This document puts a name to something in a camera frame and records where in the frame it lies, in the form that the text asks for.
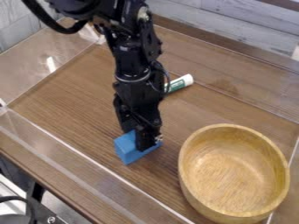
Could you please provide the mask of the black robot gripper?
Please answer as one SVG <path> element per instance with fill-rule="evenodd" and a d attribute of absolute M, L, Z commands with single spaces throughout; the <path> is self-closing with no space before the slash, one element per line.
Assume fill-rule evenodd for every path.
<path fill-rule="evenodd" d="M 151 76 L 140 82 L 114 83 L 114 106 L 124 133 L 135 129 L 135 146 L 139 151 L 154 147 L 163 139 L 159 103 L 164 98 L 164 77 Z"/>

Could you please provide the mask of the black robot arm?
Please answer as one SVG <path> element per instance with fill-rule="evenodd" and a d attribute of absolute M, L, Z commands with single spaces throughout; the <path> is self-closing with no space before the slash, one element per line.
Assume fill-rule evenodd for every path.
<path fill-rule="evenodd" d="M 46 1 L 64 16 L 92 22 L 106 36 L 116 63 L 116 117 L 122 130 L 135 132 L 136 149 L 146 151 L 162 139 L 159 104 L 166 95 L 166 71 L 158 61 L 163 42 L 146 0 Z"/>

